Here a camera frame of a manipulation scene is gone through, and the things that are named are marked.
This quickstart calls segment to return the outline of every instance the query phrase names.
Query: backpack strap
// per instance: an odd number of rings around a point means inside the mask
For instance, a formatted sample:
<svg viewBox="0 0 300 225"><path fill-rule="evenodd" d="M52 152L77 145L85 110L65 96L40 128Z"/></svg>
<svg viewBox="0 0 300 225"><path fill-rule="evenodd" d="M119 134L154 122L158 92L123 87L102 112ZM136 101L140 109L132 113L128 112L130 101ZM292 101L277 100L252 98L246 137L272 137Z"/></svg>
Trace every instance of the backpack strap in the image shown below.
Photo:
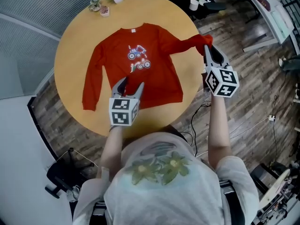
<svg viewBox="0 0 300 225"><path fill-rule="evenodd" d="M107 225L105 211L106 205L104 201L95 203L92 216L90 217L90 225Z"/></svg>
<svg viewBox="0 0 300 225"><path fill-rule="evenodd" d="M245 224L245 216L240 206L240 201L236 191L229 180L220 181L220 187L223 190L223 193L228 201L230 216L231 216L231 224L232 225L244 225Z"/></svg>

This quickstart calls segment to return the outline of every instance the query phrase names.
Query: round wooden table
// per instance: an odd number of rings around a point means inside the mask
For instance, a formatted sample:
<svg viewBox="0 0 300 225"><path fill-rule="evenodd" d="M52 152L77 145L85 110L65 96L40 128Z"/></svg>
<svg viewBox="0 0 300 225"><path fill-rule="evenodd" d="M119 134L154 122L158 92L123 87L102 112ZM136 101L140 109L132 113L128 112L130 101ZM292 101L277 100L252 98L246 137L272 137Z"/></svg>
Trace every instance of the round wooden table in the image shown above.
<svg viewBox="0 0 300 225"><path fill-rule="evenodd" d="M102 2L109 6L109 17L86 8L67 27L57 48L54 76L58 94L68 112L89 130L106 136L110 127L111 88L104 67L96 111L83 110L82 105L85 75L95 46L120 28L135 28L142 23L157 24L181 40L198 34L198 30L190 18L168 0ZM141 110L133 125L125 129L125 137L141 136L169 125L190 105L200 86L202 88L204 62L194 47L171 58L182 86L183 101Z"/></svg>

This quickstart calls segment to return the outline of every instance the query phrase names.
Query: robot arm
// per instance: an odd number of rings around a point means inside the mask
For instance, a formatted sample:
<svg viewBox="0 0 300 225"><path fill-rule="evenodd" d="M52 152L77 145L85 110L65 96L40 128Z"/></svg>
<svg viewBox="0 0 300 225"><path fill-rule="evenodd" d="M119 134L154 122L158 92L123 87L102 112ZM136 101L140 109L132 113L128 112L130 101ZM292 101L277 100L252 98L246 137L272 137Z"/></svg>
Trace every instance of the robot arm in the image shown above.
<svg viewBox="0 0 300 225"><path fill-rule="evenodd" d="M135 94L124 96L127 81L127 77L124 77L112 88L112 97L109 99L109 117L112 126L131 126L138 115L144 83L139 85Z"/></svg>
<svg viewBox="0 0 300 225"><path fill-rule="evenodd" d="M204 51L205 85L214 96L231 98L240 86L238 74L233 71L228 57L218 47L213 45L210 49L204 45Z"/></svg>

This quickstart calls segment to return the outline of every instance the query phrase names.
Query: cartoon car print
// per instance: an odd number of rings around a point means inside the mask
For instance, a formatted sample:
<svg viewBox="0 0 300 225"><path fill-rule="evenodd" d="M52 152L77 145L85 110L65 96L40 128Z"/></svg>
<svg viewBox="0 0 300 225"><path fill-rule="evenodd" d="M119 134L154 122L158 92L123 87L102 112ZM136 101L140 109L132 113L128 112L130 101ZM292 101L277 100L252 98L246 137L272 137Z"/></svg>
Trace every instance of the cartoon car print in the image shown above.
<svg viewBox="0 0 300 225"><path fill-rule="evenodd" d="M142 54L145 54L146 49L144 49L142 46L138 45L136 48L129 51L128 58L130 60L135 59L136 57L139 58Z"/></svg>
<svg viewBox="0 0 300 225"><path fill-rule="evenodd" d="M134 72L134 70L136 68L138 68L139 70L143 69L143 68L150 68L151 67L151 63L148 60L145 60L144 58L139 61L136 62L135 64L131 63L131 73Z"/></svg>
<svg viewBox="0 0 300 225"><path fill-rule="evenodd" d="M138 69L142 69L142 68L150 68L150 67L151 67L150 61L145 61L144 58L142 59L142 63L143 63L143 64L137 65L137 68L138 68Z"/></svg>

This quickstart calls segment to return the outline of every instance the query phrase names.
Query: sweatshirt sleeve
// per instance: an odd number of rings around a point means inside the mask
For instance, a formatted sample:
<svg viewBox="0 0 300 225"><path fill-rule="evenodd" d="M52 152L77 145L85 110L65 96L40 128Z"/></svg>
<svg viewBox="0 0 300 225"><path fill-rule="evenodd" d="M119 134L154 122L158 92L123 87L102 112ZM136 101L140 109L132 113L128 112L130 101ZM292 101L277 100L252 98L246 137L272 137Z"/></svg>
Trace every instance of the sweatshirt sleeve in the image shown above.
<svg viewBox="0 0 300 225"><path fill-rule="evenodd" d="M160 50L162 53L170 55L174 53L184 52L191 47L196 47L197 51L204 55L204 45L211 47L212 36L205 35L202 36L197 34L186 40L179 40L174 35L172 35L168 30L158 27L158 36Z"/></svg>
<svg viewBox="0 0 300 225"><path fill-rule="evenodd" d="M96 110L96 104L99 100L101 92L102 65L104 65L104 62L104 51L100 43L94 49L85 76L82 95L82 104L84 110Z"/></svg>

